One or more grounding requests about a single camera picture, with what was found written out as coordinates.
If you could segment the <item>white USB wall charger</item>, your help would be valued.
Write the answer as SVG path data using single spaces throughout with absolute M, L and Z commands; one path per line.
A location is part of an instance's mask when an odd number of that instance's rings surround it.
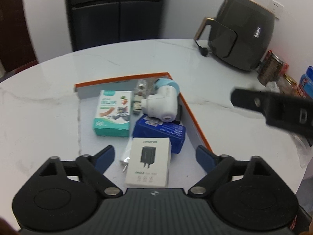
M 128 165 L 129 165 L 129 162 L 130 162 L 130 153 L 131 153 L 131 148 L 132 148 L 132 141 L 133 141 L 133 138 L 130 137 L 128 142 L 127 142 L 127 145 L 124 149 L 124 152 L 122 153 L 121 158 L 119 159 L 121 165 L 123 166 L 122 172 L 126 171 Z

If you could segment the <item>band-aid box with cartoon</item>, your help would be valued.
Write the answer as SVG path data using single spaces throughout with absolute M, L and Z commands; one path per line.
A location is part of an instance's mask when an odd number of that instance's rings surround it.
M 97 136 L 129 136 L 132 97 L 130 91 L 100 91 L 93 120 L 93 130 Z

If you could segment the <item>white charger retail box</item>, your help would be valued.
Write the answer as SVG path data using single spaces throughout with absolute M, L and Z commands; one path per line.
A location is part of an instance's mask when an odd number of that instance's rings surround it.
M 170 139 L 133 138 L 125 184 L 139 188 L 166 188 L 170 160 Z

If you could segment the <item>blue plastic case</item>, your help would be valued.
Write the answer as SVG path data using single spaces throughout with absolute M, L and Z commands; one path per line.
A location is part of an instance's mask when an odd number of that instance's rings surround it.
M 133 137 L 169 138 L 171 152 L 179 154 L 186 137 L 186 128 L 173 122 L 165 123 L 157 118 L 142 115 L 135 123 Z

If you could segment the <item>white plug-in heater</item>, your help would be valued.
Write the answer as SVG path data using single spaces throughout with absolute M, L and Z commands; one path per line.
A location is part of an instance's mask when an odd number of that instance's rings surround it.
M 159 88 L 156 94 L 142 99 L 141 108 L 149 117 L 157 118 L 165 123 L 174 121 L 178 109 L 176 90 L 170 86 Z

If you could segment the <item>clear liquid repellent bottle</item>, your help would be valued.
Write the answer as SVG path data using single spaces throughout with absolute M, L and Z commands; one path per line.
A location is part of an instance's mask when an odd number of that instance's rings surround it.
M 141 113 L 141 101 L 142 99 L 146 98 L 147 89 L 147 81 L 144 79 L 139 79 L 135 89 L 133 90 L 133 114 L 139 115 Z

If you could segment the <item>toothpick jar light blue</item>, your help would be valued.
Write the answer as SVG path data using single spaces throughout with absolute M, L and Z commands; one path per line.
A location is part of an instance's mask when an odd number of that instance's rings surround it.
M 157 91 L 161 87 L 170 86 L 176 90 L 177 96 L 180 94 L 180 88 L 176 81 L 169 78 L 158 78 L 154 84 L 154 90 Z

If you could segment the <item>black plug adapter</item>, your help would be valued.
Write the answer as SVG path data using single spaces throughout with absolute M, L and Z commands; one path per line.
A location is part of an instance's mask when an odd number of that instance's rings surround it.
M 177 115 L 176 115 L 175 120 L 174 120 L 175 124 L 180 125 L 182 112 L 183 112 L 183 107 L 182 107 L 182 105 L 179 104 L 178 109 L 177 109 Z

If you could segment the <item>blue lidded red container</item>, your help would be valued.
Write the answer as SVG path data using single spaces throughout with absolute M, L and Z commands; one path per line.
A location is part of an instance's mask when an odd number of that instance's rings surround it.
M 296 95 L 303 98 L 313 99 L 313 67 L 309 66 L 300 78 L 296 88 Z

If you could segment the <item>glass jar gold lid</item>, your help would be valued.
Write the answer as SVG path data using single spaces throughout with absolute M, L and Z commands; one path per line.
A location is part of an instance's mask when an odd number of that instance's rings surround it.
M 288 74 L 283 74 L 277 81 L 277 86 L 279 87 L 281 94 L 291 95 L 295 94 L 297 89 L 296 81 L 290 77 Z

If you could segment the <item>gold lidded tin can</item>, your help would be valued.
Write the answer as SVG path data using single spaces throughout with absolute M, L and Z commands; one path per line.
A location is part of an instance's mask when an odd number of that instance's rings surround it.
M 272 50 L 269 50 L 258 70 L 257 79 L 265 86 L 268 82 L 277 81 L 284 73 L 287 72 L 289 65 L 279 58 Z

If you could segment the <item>orange white cardboard tray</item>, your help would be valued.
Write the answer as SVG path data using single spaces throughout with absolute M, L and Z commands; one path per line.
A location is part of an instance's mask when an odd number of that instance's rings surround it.
M 167 72 L 78 83 L 75 92 L 91 105 L 86 126 L 114 147 L 129 137 L 168 137 L 173 153 L 180 153 L 187 139 L 193 147 L 211 148 Z

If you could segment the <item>dark air fryer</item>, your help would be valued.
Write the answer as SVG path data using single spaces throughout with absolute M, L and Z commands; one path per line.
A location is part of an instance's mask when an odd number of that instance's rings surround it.
M 254 70 L 266 52 L 275 15 L 253 0 L 224 0 L 215 18 L 203 18 L 194 40 L 210 26 L 208 46 L 213 55 L 243 71 Z

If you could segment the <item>dark wooden door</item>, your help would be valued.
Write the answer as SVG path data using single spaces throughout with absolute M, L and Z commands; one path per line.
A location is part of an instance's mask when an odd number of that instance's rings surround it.
M 1 0 L 1 63 L 5 72 L 35 64 L 22 0 Z

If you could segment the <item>black refrigerator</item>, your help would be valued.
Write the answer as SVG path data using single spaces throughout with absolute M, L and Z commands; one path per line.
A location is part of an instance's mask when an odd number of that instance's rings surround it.
M 157 39 L 163 4 L 164 0 L 66 0 L 72 48 Z

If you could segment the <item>white wall socket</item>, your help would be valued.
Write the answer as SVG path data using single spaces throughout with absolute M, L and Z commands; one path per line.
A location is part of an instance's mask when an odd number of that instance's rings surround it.
M 265 0 L 266 7 L 271 11 L 275 18 L 280 19 L 284 11 L 284 6 L 275 0 Z

